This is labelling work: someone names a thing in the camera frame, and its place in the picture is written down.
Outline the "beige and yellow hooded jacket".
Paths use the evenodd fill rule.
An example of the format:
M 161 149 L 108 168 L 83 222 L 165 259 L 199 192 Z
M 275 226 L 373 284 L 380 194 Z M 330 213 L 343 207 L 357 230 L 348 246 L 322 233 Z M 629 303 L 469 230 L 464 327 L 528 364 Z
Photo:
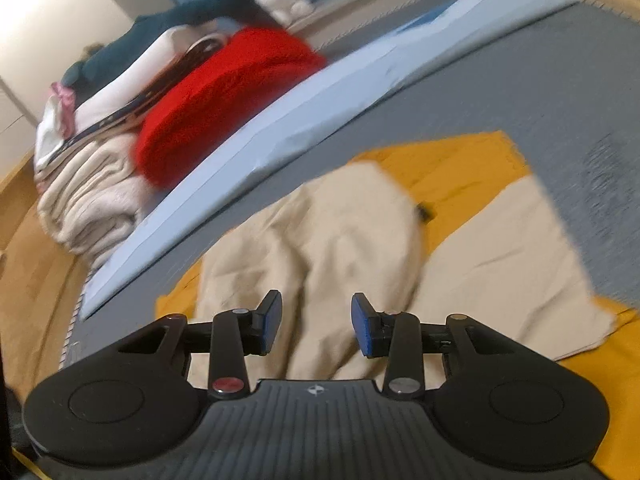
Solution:
M 502 132 L 362 153 L 236 226 L 157 299 L 208 321 L 283 297 L 250 379 L 380 379 L 350 300 L 440 324 L 462 312 L 593 382 L 610 407 L 596 465 L 639 474 L 639 317 L 597 295 L 544 187 Z

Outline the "white folded clothes stack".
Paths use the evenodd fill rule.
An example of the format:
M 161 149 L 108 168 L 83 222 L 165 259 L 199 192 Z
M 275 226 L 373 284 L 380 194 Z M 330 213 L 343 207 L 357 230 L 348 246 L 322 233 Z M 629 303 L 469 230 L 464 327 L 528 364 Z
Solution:
M 35 181 L 50 178 L 86 144 L 139 125 L 168 90 L 229 39 L 214 22 L 167 29 L 121 75 L 76 108 L 64 102 L 66 89 L 55 84 L 36 130 Z

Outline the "cream folded blanket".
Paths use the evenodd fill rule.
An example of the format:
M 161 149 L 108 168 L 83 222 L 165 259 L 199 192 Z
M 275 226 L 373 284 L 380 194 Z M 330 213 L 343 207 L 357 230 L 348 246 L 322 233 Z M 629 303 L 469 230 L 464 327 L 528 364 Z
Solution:
M 37 214 L 44 232 L 98 270 L 151 211 L 156 189 L 132 158 L 134 133 L 92 141 L 49 180 Z

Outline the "light blue folded sheet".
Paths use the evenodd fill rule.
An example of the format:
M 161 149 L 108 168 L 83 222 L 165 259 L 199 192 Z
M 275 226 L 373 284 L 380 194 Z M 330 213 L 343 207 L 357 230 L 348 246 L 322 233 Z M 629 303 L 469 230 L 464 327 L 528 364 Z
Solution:
M 456 0 L 332 63 L 270 104 L 188 174 L 82 292 L 88 318 L 223 206 L 382 99 L 577 0 Z

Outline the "wooden bed headboard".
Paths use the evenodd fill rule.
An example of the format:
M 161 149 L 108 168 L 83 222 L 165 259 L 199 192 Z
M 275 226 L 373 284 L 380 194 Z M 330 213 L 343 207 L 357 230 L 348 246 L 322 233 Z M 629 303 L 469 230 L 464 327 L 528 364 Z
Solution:
M 30 151 L 23 159 L 1 180 L 0 196 L 0 247 L 6 246 L 17 228 L 22 223 L 29 209 L 35 203 L 38 193 L 34 183 L 34 167 Z

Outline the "red folded blanket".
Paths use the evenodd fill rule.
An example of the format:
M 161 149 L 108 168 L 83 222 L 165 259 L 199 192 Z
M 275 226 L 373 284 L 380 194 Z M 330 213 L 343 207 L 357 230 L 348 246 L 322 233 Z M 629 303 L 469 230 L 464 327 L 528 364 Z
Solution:
M 325 67 L 321 54 L 282 29 L 241 29 L 146 115 L 134 146 L 138 173 L 157 188 L 172 188 L 242 125 Z

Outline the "grey quilted mattress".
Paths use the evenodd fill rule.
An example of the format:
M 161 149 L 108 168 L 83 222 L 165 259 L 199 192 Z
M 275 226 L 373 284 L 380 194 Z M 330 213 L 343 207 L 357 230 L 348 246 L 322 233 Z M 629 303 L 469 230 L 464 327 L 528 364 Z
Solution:
M 439 67 L 308 151 L 272 162 L 239 134 L 158 206 L 78 301 L 72 364 L 152 318 L 205 248 L 263 206 L 368 148 L 502 130 L 533 165 L 598 292 L 639 300 L 639 22 L 584 0 Z

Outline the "dark teal shark plush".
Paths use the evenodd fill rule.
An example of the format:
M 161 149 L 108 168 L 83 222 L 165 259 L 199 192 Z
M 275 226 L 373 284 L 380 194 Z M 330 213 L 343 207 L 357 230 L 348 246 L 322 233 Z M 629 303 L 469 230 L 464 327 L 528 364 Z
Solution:
M 215 18 L 231 18 L 245 25 L 276 22 L 255 0 L 189 1 L 165 12 L 139 16 L 126 34 L 97 50 L 88 60 L 70 66 L 62 85 L 78 96 L 90 96 L 122 74 L 166 30 L 198 26 Z

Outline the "white plush toy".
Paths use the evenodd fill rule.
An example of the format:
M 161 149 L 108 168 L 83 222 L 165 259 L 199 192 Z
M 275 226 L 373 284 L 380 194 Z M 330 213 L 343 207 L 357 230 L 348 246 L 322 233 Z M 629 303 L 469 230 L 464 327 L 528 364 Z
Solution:
M 271 17 L 283 27 L 290 27 L 296 21 L 314 12 L 309 0 L 255 0 Z

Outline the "wooden bed frame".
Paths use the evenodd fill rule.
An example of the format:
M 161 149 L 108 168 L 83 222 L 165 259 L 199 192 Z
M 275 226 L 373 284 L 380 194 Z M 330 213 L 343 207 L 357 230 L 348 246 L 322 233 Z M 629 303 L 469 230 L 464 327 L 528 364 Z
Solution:
M 30 208 L 1 252 L 4 378 L 19 399 L 58 370 L 87 266 L 43 231 Z

